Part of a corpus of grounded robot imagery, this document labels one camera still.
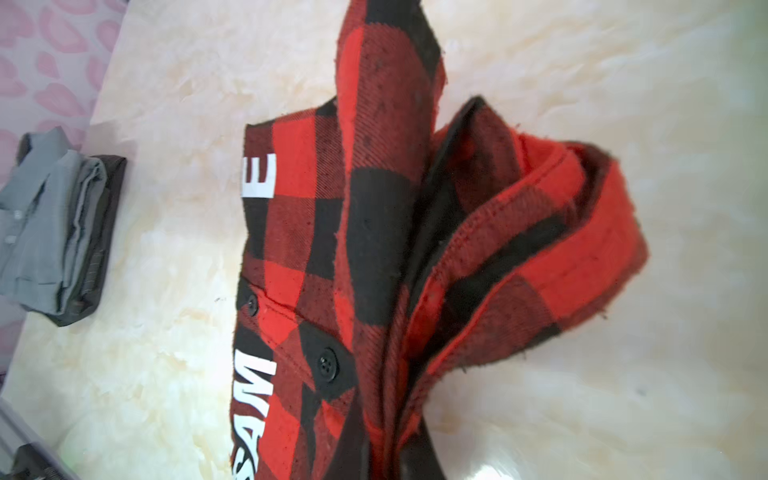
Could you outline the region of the red black plaid shirt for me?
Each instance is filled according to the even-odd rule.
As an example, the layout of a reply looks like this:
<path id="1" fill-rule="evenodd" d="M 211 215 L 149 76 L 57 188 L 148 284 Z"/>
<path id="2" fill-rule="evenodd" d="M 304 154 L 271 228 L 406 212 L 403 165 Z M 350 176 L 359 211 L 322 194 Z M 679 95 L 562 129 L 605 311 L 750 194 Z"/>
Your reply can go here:
<path id="1" fill-rule="evenodd" d="M 446 81 L 417 1 L 353 1 L 336 94 L 245 129 L 235 479 L 324 479 L 360 400 L 369 479 L 399 479 L 427 397 L 590 319 L 643 267 L 618 162 L 508 125 Z"/>

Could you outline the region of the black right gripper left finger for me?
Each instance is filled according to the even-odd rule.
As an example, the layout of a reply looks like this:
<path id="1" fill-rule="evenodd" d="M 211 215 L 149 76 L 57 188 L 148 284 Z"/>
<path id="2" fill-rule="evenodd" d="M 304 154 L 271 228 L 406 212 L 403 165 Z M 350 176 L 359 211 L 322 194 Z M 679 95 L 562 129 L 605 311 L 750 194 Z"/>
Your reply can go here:
<path id="1" fill-rule="evenodd" d="M 352 402 L 324 479 L 369 479 L 369 437 L 358 398 Z"/>

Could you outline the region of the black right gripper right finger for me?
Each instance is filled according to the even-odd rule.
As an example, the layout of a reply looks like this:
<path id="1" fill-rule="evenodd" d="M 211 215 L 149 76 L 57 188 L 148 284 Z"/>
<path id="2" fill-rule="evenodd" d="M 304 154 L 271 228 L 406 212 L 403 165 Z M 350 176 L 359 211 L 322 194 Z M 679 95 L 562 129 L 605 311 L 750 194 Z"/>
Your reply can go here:
<path id="1" fill-rule="evenodd" d="M 446 479 L 424 420 L 401 448 L 399 460 L 400 480 Z"/>

